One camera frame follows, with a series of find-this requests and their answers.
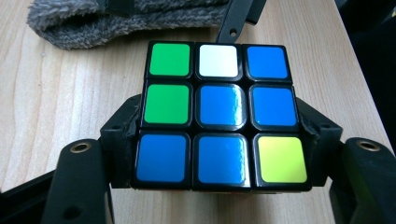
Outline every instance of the gray knitted fabric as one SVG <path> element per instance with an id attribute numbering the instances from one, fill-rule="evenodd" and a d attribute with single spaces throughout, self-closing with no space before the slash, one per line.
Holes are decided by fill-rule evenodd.
<path id="1" fill-rule="evenodd" d="M 228 0 L 135 0 L 134 15 L 101 13 L 95 0 L 35 0 L 27 23 L 61 49 L 88 49 L 138 30 L 221 24 Z"/>

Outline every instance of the wooden table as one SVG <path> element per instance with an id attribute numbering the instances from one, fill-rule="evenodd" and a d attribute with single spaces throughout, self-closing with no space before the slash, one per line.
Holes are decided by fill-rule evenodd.
<path id="1" fill-rule="evenodd" d="M 0 188 L 55 168 L 60 150 L 99 129 L 142 90 L 150 39 L 213 41 L 217 29 L 138 32 L 66 51 L 26 24 L 30 1 L 0 3 Z M 269 0 L 240 43 L 286 46 L 296 95 L 358 136 L 390 148 L 333 0 Z M 113 190 L 118 223 L 333 223 L 326 188 L 278 195 Z"/>

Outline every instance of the cube face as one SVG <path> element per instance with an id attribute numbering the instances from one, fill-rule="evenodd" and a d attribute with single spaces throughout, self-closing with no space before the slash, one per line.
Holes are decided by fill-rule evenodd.
<path id="1" fill-rule="evenodd" d="M 262 180 L 269 183 L 304 183 L 303 147 L 297 137 L 260 136 L 257 139 Z"/>
<path id="2" fill-rule="evenodd" d="M 246 122 L 246 97 L 236 85 L 203 85 L 195 102 L 196 119 L 204 129 L 235 131 Z"/>
<path id="3" fill-rule="evenodd" d="M 240 46 L 198 43 L 196 51 L 198 79 L 236 81 L 242 77 Z"/>
<path id="4" fill-rule="evenodd" d="M 286 49 L 283 46 L 244 46 L 246 73 L 255 82 L 292 83 Z"/>
<path id="5" fill-rule="evenodd" d="M 253 150 L 257 189 L 310 189 L 298 135 L 259 133 L 254 138 Z"/>
<path id="6" fill-rule="evenodd" d="M 136 154 L 136 185 L 186 189 L 190 185 L 190 151 L 190 138 L 184 133 L 141 133 Z"/>
<path id="7" fill-rule="evenodd" d="M 249 187 L 248 143 L 240 134 L 203 133 L 194 139 L 193 185 L 202 189 Z"/>
<path id="8" fill-rule="evenodd" d="M 284 47 L 151 42 L 142 96 L 133 187 L 310 190 Z"/>
<path id="9" fill-rule="evenodd" d="M 261 131 L 296 130 L 298 119 L 293 90 L 255 85 L 250 89 L 251 122 Z"/>
<path id="10" fill-rule="evenodd" d="M 154 43 L 151 45 L 148 75 L 150 77 L 189 77 L 191 44 Z"/>
<path id="11" fill-rule="evenodd" d="M 191 120 L 191 87 L 188 84 L 148 84 L 142 126 L 183 126 Z"/>

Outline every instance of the metal screw hole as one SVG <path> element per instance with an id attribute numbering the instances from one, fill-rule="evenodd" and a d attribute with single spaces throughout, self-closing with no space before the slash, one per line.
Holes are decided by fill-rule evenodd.
<path id="1" fill-rule="evenodd" d="M 236 36 L 237 34 L 236 29 L 233 28 L 230 30 L 230 36 Z"/>
<path id="2" fill-rule="evenodd" d="M 86 150 L 91 148 L 91 144 L 89 143 L 79 143 L 76 145 L 73 145 L 72 148 L 70 148 L 70 151 L 73 153 L 81 153 L 85 152 Z"/>
<path id="3" fill-rule="evenodd" d="M 361 147 L 364 150 L 368 150 L 368 151 L 379 151 L 381 148 L 379 148 L 379 146 L 377 146 L 376 144 L 373 144 L 371 142 L 367 142 L 367 141 L 358 141 L 357 142 L 358 146 Z"/>

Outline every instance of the yellow sticker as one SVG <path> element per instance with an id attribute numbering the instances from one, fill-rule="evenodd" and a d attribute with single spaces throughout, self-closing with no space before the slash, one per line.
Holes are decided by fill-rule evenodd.
<path id="1" fill-rule="evenodd" d="M 307 179 L 303 147 L 297 137 L 261 136 L 258 140 L 262 180 L 304 183 Z"/>

